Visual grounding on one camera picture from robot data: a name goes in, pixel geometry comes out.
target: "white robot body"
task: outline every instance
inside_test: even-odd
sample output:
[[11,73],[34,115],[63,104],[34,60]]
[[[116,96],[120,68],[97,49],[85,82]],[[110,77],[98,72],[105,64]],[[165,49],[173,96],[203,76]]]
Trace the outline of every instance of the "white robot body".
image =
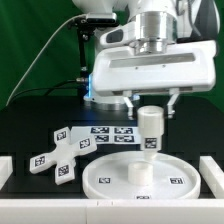
[[[215,85],[214,39],[220,21],[213,0],[73,2],[84,12],[129,12],[124,26],[96,32],[101,52],[94,63],[91,88],[100,103],[111,96],[170,93],[174,89],[178,93],[201,92]],[[201,36],[194,24],[199,24]]]

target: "black cable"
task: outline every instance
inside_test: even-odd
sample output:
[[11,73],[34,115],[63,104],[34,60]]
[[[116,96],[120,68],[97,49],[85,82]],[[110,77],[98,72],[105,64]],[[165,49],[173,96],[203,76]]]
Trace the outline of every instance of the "black cable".
[[24,91],[21,91],[17,93],[15,96],[13,96],[12,100],[10,100],[10,103],[12,103],[18,96],[28,93],[28,92],[33,92],[33,91],[42,91],[42,90],[66,90],[66,89],[82,89],[84,86],[73,86],[73,87],[50,87],[50,88],[34,88],[34,89],[27,89]]
[[[177,12],[177,15],[178,16],[182,16],[184,13],[185,13],[185,10],[182,10],[180,12],[179,10],[179,2],[181,0],[177,0],[176,1],[176,12]],[[189,20],[189,23],[190,23],[190,26],[192,28],[192,31],[198,36],[198,37],[201,37],[201,33],[200,31],[198,30],[198,28],[193,24],[193,21],[192,21],[192,4],[194,3],[195,0],[187,0],[187,4],[188,4],[188,20]]]
[[189,23],[191,25],[192,30],[194,31],[194,33],[198,36],[201,37],[201,33],[198,30],[198,28],[193,24],[192,21],[192,3],[191,0],[187,0],[188,2],[188,19],[189,19]]
[[44,94],[44,96],[48,96],[52,91],[54,91],[54,88],[67,85],[69,83],[77,83],[77,82],[76,80],[67,80],[67,81],[60,82],[57,85],[53,86],[52,88],[49,88],[49,90]]

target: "black table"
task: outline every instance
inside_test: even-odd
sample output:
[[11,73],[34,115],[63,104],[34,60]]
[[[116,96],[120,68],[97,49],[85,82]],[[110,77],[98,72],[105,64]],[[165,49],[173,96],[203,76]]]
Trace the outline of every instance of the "black table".
[[[145,97],[143,105],[164,106],[167,97]],[[203,98],[181,97],[176,116],[165,122],[163,153],[199,167],[201,155],[211,155],[224,166],[224,114]],[[55,148],[53,132],[72,126],[136,126],[126,111],[100,111],[85,107],[77,97],[23,97],[0,111],[0,156],[12,156],[13,174],[0,198],[86,198],[82,172],[103,155],[139,150],[139,145],[99,145],[96,152],[76,158],[76,179],[57,186],[54,167],[33,175],[30,158]],[[202,180],[201,197],[213,197]]]

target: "green backdrop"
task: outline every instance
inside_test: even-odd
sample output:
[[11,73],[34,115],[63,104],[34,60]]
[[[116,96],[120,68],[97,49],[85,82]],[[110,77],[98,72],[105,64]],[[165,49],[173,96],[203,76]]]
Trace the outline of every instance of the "green backdrop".
[[[209,93],[194,94],[208,98],[224,111],[224,1],[216,0],[221,19],[220,52],[215,59],[217,83]],[[72,0],[0,1],[0,109],[33,59],[53,32],[70,17],[80,14]],[[94,61],[93,42],[86,46],[88,66]],[[79,75],[76,30],[64,28],[44,52],[19,91],[51,87]],[[54,94],[76,94],[56,91]]]

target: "white cylinder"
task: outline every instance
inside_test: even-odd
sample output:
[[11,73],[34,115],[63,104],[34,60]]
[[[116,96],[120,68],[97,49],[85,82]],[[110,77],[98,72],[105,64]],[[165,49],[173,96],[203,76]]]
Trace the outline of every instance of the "white cylinder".
[[147,162],[128,165],[128,181],[138,186],[149,186],[153,182],[153,166]]
[[138,130],[144,138],[157,138],[164,133],[163,108],[145,106],[138,110]]
[[143,13],[143,12],[166,12],[172,15],[174,18],[177,18],[177,13],[175,5],[172,0],[141,0],[141,1],[129,1],[128,8],[130,11],[129,20],[134,16]]

